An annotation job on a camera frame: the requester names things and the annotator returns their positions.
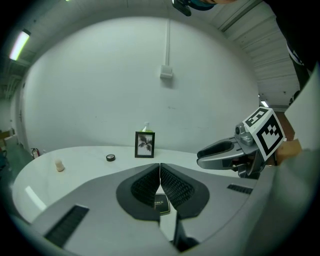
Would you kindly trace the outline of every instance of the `white curved backdrop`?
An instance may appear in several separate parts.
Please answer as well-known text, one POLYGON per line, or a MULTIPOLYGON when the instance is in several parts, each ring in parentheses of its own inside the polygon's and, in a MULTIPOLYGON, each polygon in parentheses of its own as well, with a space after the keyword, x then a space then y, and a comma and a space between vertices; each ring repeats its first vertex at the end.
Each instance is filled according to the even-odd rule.
POLYGON ((172 20, 174 79, 161 80, 167 20, 106 20, 42 55, 25 80, 29 147, 133 146, 145 121, 158 149, 196 153, 232 136, 259 104, 248 59, 213 27, 172 20))

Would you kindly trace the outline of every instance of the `framed photo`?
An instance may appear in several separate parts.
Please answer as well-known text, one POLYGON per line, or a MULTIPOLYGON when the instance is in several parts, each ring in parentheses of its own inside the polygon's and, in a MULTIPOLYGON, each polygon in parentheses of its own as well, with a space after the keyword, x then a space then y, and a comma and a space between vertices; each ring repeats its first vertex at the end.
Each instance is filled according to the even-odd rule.
POLYGON ((135 158, 154 158, 155 155, 155 133, 154 132, 135 132, 135 158))

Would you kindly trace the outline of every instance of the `fire extinguisher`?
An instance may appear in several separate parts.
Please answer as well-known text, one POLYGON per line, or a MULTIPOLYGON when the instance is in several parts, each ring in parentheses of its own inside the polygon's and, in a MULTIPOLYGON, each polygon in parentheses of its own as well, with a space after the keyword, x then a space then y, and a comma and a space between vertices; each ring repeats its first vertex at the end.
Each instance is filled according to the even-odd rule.
POLYGON ((33 159, 40 157, 40 152, 37 148, 31 148, 31 149, 32 149, 31 154, 32 154, 33 159))

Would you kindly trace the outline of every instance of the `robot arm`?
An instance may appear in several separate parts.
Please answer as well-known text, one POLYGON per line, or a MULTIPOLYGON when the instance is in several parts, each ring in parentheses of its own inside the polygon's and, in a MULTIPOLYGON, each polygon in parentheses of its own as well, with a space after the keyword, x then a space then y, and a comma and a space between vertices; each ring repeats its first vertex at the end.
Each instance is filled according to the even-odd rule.
POLYGON ((235 127, 233 137, 200 150, 197 164, 203 169, 233 170, 241 178, 257 178, 283 139, 284 132, 274 111, 260 107, 235 127))

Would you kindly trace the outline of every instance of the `fluorescent light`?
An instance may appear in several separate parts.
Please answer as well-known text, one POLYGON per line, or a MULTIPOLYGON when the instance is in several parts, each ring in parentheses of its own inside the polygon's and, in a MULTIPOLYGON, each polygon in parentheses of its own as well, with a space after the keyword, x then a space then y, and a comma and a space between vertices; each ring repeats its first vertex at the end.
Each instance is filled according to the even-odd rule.
POLYGON ((16 39, 12 51, 10 53, 10 59, 16 61, 25 46, 26 42, 28 41, 30 35, 26 30, 23 30, 18 38, 16 39))
POLYGON ((262 100, 261 103, 262 103, 262 105, 264 105, 266 108, 269 108, 268 104, 267 104, 264 100, 262 100))

